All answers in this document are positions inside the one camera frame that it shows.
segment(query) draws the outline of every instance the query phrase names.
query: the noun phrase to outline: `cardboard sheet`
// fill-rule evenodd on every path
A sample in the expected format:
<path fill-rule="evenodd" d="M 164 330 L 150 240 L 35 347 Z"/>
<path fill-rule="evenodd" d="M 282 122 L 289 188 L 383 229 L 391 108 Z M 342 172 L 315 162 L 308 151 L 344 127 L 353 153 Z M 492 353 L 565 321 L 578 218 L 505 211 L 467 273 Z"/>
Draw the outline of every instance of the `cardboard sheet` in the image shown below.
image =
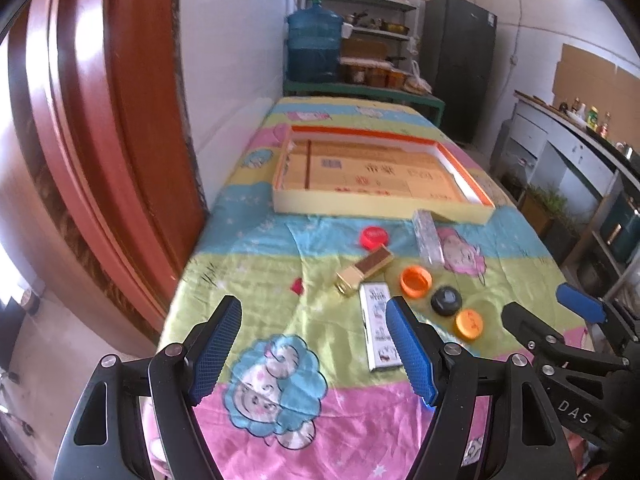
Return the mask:
<path fill-rule="evenodd" d="M 451 174 L 430 153 L 320 140 L 296 144 L 282 188 L 466 202 Z"/>
<path fill-rule="evenodd" d="M 609 140 L 640 149 L 640 79 L 612 62 L 571 45 L 562 47 L 554 80 L 555 108 L 576 97 L 598 109 L 600 120 L 611 113 Z"/>

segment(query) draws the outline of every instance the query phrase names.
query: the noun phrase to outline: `black bottle cap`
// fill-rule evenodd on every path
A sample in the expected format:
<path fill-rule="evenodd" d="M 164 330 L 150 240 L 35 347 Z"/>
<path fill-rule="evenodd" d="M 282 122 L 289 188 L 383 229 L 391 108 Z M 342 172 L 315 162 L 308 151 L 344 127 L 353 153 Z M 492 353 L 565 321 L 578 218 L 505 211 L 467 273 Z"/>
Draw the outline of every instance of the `black bottle cap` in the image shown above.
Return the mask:
<path fill-rule="evenodd" d="M 441 286 L 431 297 L 431 307 L 436 314 L 453 316 L 462 307 L 462 296 L 452 286 Z"/>

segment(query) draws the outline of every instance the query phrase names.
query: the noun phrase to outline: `white card package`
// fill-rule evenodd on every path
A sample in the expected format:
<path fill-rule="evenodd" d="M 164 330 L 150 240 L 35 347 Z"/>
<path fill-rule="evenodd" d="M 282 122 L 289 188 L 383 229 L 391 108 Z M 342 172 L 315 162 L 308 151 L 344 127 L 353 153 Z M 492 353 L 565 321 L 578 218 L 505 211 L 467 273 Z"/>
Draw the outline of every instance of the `white card package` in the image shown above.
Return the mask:
<path fill-rule="evenodd" d="M 401 366 L 389 330 L 386 328 L 386 302 L 391 299 L 386 283 L 363 283 L 360 286 L 360 306 L 367 341 L 369 370 Z"/>

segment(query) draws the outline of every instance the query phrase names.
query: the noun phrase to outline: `blue water jug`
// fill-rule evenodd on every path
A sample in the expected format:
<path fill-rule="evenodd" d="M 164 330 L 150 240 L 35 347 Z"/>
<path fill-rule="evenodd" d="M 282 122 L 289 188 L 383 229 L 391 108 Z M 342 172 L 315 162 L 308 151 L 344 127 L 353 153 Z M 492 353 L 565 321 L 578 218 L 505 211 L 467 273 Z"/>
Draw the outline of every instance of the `blue water jug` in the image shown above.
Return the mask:
<path fill-rule="evenodd" d="M 342 17 L 312 0 L 287 18 L 287 78 L 305 83 L 327 83 L 338 78 Z"/>

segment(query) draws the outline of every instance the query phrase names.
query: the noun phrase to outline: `yellow bottle cap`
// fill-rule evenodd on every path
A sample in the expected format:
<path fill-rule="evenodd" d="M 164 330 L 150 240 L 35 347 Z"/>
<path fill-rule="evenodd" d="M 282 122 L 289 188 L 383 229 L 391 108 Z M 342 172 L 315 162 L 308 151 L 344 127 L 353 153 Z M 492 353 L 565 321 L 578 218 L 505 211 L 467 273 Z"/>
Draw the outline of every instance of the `yellow bottle cap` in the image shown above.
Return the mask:
<path fill-rule="evenodd" d="M 482 316 L 475 310 L 466 308 L 456 316 L 456 330 L 464 339 L 473 341 L 478 339 L 484 328 Z"/>

